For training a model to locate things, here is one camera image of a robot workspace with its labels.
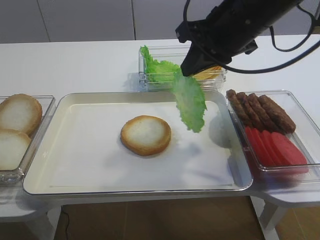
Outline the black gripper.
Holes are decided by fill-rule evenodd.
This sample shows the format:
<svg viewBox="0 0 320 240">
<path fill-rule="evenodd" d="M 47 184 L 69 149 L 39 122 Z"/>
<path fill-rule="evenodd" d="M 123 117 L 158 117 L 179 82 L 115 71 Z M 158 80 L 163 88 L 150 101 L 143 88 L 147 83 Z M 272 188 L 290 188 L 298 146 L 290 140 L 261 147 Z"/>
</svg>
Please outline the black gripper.
<svg viewBox="0 0 320 240">
<path fill-rule="evenodd" d="M 181 43 L 191 46 L 180 65 L 182 75 L 193 76 L 217 65 L 229 64 L 236 55 L 249 51 L 257 36 L 272 26 L 298 0 L 224 0 L 206 18 L 186 20 L 176 29 Z"/>
</svg>

